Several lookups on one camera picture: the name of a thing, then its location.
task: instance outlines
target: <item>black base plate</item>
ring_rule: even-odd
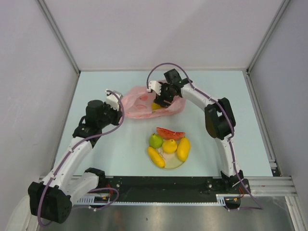
[[[208,203],[216,194],[239,194],[241,184],[230,188],[222,178],[213,177],[107,177],[107,184],[120,192],[118,202]]]

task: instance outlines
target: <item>red fruit slice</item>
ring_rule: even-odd
[[[179,140],[185,136],[185,132],[170,131],[165,128],[156,128],[157,134],[165,140]]]

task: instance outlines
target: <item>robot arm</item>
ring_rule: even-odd
[[[115,94],[119,99],[122,98],[120,93],[115,92]],[[100,138],[102,129],[110,124],[118,125],[121,117],[119,102],[112,94],[107,95],[106,102],[100,100],[88,102],[86,115],[81,118],[62,159],[42,182],[32,182],[28,188],[32,215],[38,215],[39,201],[47,186],[48,189],[43,200],[40,216],[57,223],[63,223],[67,219],[72,206],[83,195],[96,187],[105,187],[104,172],[94,168],[87,169],[74,183],[69,184],[69,182],[81,161]]]
[[[164,75],[167,83],[158,81],[149,82],[148,92],[154,91],[156,93],[154,102],[163,107],[168,107],[172,103],[175,96],[180,96],[191,101],[202,111],[204,111],[206,130],[209,135],[216,140],[218,151],[222,160],[222,176],[228,179],[234,179],[231,181],[236,181],[237,183],[238,180],[236,180],[237,178],[233,167],[232,153],[228,142],[228,139],[231,137],[231,130],[224,115],[218,115],[218,112],[221,112],[219,107],[210,99],[219,102],[219,104],[226,111],[231,124],[234,127],[235,119],[229,100],[226,98],[217,99],[215,97],[208,99],[195,91],[187,79],[181,79],[179,73],[175,69],[166,72]],[[241,168],[237,163],[236,169],[241,178],[244,178],[243,173],[240,170]]]

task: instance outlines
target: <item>pink plastic bag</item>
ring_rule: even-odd
[[[171,116],[183,111],[186,100],[176,96],[167,108],[152,111],[155,92],[148,93],[146,87],[136,86],[122,99],[125,116],[134,119],[147,119],[159,116]]]

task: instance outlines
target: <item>white wall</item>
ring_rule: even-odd
[[[308,214],[308,1],[294,0],[252,81],[284,175],[293,177]]]
[[[51,167],[77,76],[34,0],[0,2],[0,230]]]
[[[282,0],[45,0],[79,68],[246,68]]]

